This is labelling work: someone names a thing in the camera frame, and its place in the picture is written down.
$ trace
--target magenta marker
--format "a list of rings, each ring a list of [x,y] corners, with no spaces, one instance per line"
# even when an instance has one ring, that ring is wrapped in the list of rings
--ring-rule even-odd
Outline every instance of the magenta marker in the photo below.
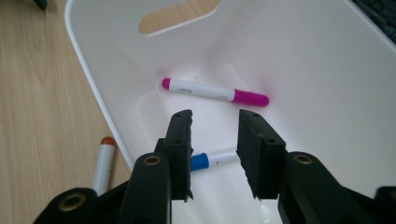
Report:
[[[163,88],[169,91],[176,91],[188,95],[203,96],[206,98],[230,101],[244,105],[266,106],[270,103],[270,100],[266,95],[250,91],[229,90],[207,86],[174,78],[171,79],[169,77],[163,79]]]

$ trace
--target blue marker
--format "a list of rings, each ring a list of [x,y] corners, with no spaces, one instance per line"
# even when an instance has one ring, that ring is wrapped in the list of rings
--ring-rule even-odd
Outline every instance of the blue marker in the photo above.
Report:
[[[221,151],[202,153],[191,157],[191,170],[201,170],[220,164],[237,161],[236,148],[228,148]]]

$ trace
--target black object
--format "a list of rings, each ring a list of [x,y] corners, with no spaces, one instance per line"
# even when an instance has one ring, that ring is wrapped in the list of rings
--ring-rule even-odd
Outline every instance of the black object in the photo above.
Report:
[[[35,223],[172,223],[172,200],[192,198],[191,116],[185,110],[171,118],[165,138],[139,157],[129,181],[100,197],[92,189],[66,191]],[[374,199],[344,188],[314,156],[288,152],[259,114],[240,111],[237,154],[253,196],[278,198],[284,223],[396,223],[396,187],[379,188]]]
[[[352,0],[396,44],[395,0]]]
[[[47,8],[47,0],[33,0],[42,10]]]
[[[342,187],[323,164],[285,142],[256,113],[241,110],[237,154],[254,197],[276,199],[284,223],[396,223],[396,188],[374,199]]]
[[[192,112],[176,113],[155,152],[139,157],[129,181],[96,196],[92,189],[70,189],[54,198],[36,224],[171,223],[171,201],[192,197],[190,157]]]

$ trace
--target orange marker cap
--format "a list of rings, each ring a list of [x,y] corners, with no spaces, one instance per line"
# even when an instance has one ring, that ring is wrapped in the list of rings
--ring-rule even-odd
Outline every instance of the orange marker cap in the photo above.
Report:
[[[100,145],[111,145],[114,147],[116,145],[116,140],[112,137],[104,137],[102,142],[100,142]]]

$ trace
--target marker cap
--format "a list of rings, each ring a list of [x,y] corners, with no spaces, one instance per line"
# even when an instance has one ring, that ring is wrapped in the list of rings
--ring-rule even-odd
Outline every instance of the marker cap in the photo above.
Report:
[[[100,145],[111,145],[114,147],[116,145],[116,140],[112,137],[104,137],[100,142]]]
[[[191,157],[191,170],[206,169],[209,167],[209,159],[205,153]]]
[[[171,79],[169,77],[164,78],[162,84],[164,89],[169,90],[169,86],[171,85]]]
[[[257,94],[251,91],[235,90],[235,97],[233,98],[233,103],[267,106],[270,103],[270,99],[266,95]]]

